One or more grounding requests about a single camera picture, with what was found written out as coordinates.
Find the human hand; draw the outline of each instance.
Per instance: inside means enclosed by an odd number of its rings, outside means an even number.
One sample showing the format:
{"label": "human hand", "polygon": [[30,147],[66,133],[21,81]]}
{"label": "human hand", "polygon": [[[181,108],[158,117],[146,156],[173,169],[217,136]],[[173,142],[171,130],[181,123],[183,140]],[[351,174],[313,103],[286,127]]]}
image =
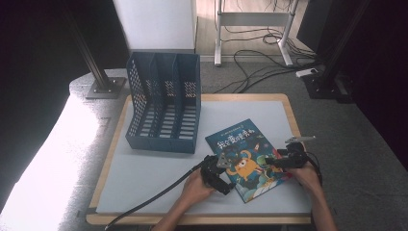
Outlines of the human hand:
{"label": "human hand", "polygon": [[205,200],[214,191],[214,188],[209,188],[204,184],[199,168],[187,179],[179,200],[190,207],[193,204]]}
{"label": "human hand", "polygon": [[321,191],[321,185],[315,168],[307,162],[302,168],[286,168],[309,193]]}

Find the black stand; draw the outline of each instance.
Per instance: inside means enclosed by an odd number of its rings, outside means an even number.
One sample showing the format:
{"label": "black stand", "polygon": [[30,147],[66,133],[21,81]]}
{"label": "black stand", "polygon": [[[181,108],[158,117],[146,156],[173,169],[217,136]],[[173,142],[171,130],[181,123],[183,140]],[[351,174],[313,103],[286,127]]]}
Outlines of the black stand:
{"label": "black stand", "polygon": [[78,48],[87,63],[90,72],[92,72],[95,82],[90,87],[86,99],[116,99],[119,96],[123,85],[126,82],[125,77],[108,78],[105,71],[100,68],[92,54],[89,51],[87,43],[85,42],[74,17],[72,16],[68,5],[62,0],[62,8],[64,19],[66,20],[72,36],[77,42]]}
{"label": "black stand", "polygon": [[332,57],[328,61],[326,69],[321,76],[311,75],[303,77],[306,89],[309,96],[313,99],[337,99],[341,103],[351,103],[352,99],[349,95],[349,90],[345,88],[349,86],[350,82],[347,78],[339,76],[340,65],[345,56],[345,47],[349,39],[357,27],[364,12],[369,6],[370,0],[363,0],[353,18],[350,25],[345,29],[339,44],[336,46]]}

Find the book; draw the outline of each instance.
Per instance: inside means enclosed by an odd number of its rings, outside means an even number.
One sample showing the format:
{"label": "book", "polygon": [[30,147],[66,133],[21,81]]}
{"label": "book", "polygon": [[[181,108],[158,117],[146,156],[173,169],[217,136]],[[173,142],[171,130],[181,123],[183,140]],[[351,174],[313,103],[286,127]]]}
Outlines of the book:
{"label": "book", "polygon": [[268,166],[265,157],[279,159],[277,152],[258,127],[244,120],[205,138],[220,158],[230,163],[226,173],[244,203],[282,184],[292,176],[282,168]]}

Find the blue plastic file organizer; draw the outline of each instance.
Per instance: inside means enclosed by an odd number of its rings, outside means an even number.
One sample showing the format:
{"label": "blue plastic file organizer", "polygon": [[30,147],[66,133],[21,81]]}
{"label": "blue plastic file organizer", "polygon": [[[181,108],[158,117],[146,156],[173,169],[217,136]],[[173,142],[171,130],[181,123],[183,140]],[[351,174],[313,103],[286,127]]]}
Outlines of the blue plastic file organizer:
{"label": "blue plastic file organizer", "polygon": [[134,52],[127,63],[133,149],[194,153],[201,111],[200,57]]}

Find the white wall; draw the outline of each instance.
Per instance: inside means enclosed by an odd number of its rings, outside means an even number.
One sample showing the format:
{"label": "white wall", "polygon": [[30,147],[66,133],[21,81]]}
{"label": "white wall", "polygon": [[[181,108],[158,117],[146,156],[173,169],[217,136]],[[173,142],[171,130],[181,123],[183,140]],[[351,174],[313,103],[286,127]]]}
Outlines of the white wall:
{"label": "white wall", "polygon": [[195,0],[114,0],[130,50],[195,48]]}

